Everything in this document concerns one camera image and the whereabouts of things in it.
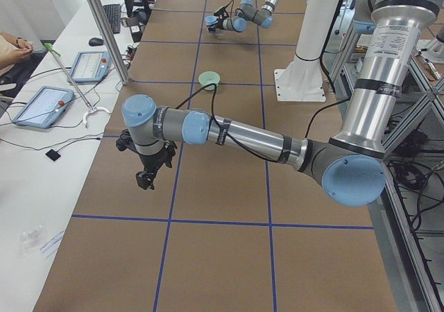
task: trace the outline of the keyboard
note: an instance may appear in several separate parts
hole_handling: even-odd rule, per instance
[[[105,9],[106,17],[110,22],[112,33],[120,33],[120,4],[104,5],[103,9]]]

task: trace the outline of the black mouse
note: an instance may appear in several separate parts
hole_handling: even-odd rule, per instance
[[[103,40],[98,37],[93,37],[89,40],[88,44],[90,46],[100,46],[100,45],[103,45]]]

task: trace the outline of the green clip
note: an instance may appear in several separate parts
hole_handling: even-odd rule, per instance
[[[51,45],[51,43],[44,43],[44,47],[46,47],[48,49],[49,52],[54,52],[55,54],[57,54],[59,57],[61,57],[62,55],[60,53],[58,53],[55,49],[53,49],[53,46]]]

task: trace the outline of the tablet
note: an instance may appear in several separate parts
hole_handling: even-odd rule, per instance
[[[12,120],[16,125],[48,128],[55,123],[74,98],[70,89],[43,86]]]
[[[110,59],[110,54],[106,51],[79,52],[70,75],[76,83],[97,83],[106,76],[110,68]]]

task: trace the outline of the person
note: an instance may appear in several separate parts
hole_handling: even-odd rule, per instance
[[[15,88],[2,91],[0,94],[16,97],[42,58],[33,52],[33,45],[30,42],[0,32],[0,85],[16,84]]]

